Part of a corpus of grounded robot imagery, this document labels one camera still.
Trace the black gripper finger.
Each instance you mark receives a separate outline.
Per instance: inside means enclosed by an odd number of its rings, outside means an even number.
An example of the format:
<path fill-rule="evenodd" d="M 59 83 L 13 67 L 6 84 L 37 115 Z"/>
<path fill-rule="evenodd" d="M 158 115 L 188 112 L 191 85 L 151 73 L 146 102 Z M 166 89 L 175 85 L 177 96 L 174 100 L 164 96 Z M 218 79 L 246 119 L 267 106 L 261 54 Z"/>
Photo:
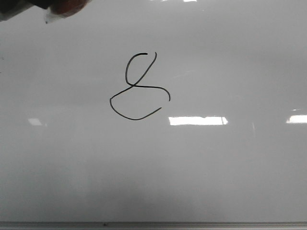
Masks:
<path fill-rule="evenodd" d="M 0 0 L 0 21 L 7 21 L 33 6 L 46 10 L 54 2 L 55 0 Z"/>

